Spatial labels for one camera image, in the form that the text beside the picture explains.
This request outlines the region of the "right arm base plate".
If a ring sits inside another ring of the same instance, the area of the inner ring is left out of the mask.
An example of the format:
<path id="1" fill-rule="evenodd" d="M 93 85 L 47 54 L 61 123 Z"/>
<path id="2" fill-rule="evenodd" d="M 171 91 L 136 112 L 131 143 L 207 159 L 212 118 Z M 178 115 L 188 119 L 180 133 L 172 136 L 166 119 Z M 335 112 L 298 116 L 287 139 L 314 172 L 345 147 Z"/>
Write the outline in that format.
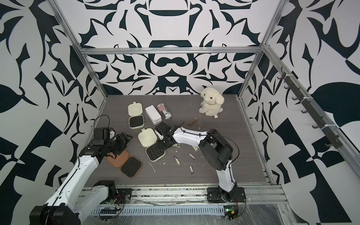
<path id="1" fill-rule="evenodd" d="M 230 192 L 226 192 L 220 187 L 208 187 L 207 201 L 210 203 L 245 203 L 246 196 L 244 188 L 238 186 L 234 186 Z"/>

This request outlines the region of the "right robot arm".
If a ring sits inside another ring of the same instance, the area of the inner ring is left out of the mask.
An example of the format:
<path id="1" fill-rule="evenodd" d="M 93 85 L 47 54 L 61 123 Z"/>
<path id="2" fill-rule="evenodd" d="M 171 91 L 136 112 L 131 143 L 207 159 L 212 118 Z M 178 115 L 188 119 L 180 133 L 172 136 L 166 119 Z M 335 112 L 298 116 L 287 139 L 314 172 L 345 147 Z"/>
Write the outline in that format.
<path id="1" fill-rule="evenodd" d="M 159 123 L 155 130 L 160 135 L 157 148 L 165 151 L 175 144 L 187 144 L 197 147 L 208 164 L 216 169 L 218 188 L 208 190 L 208 202 L 232 202 L 243 198 L 243 191 L 237 186 L 233 176 L 233 147 L 230 138 L 221 135 L 217 130 L 208 132 L 185 129 L 182 126 L 170 127 L 164 122 Z"/>

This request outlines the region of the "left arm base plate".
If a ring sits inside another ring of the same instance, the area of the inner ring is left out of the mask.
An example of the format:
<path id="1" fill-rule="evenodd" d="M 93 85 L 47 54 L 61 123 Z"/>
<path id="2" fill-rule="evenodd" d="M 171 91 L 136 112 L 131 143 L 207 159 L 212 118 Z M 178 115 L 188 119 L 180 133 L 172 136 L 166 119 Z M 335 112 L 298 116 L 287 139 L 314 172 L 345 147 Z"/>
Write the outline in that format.
<path id="1" fill-rule="evenodd" d="M 118 188 L 114 199 L 111 204 L 125 204 L 131 200 L 133 189 L 131 188 Z"/>

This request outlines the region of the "small clipper front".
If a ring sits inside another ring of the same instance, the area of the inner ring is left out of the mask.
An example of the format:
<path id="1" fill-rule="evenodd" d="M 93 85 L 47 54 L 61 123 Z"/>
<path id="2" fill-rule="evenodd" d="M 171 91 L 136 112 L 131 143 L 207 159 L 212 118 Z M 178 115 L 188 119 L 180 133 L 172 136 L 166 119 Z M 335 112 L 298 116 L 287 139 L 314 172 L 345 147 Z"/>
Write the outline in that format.
<path id="1" fill-rule="evenodd" d="M 195 175 L 195 173 L 194 173 L 193 167 L 192 167 L 192 166 L 190 166 L 189 168 L 190 168 L 190 171 L 191 171 L 191 175 L 192 175 L 192 176 L 194 176 L 194 175 Z"/>

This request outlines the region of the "cream nail clipper case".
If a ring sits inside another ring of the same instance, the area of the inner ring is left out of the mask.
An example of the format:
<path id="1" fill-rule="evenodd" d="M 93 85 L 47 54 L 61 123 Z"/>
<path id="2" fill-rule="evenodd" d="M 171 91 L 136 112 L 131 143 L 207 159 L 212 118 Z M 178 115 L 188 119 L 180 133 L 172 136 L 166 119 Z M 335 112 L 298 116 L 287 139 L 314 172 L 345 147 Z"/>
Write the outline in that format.
<path id="1" fill-rule="evenodd" d="M 152 128 L 143 128 L 138 134 L 138 139 L 141 145 L 145 147 L 145 154 L 149 161 L 156 162 L 166 155 L 166 152 L 160 149 L 158 136 Z"/>

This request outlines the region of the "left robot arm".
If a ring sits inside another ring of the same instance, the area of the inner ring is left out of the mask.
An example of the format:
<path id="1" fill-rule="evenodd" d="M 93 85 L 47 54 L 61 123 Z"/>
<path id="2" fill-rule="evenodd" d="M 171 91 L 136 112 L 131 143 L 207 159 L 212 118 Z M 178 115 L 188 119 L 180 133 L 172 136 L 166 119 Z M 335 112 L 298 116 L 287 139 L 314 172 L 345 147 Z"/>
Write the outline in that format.
<path id="1" fill-rule="evenodd" d="M 111 127 L 95 129 L 94 138 L 81 150 L 65 181 L 44 205 L 33 208 L 30 224 L 81 225 L 100 203 L 115 199 L 118 191 L 110 180 L 97 182 L 82 200 L 78 197 L 101 161 L 106 157 L 117 158 L 132 139 L 124 132 L 117 134 Z"/>

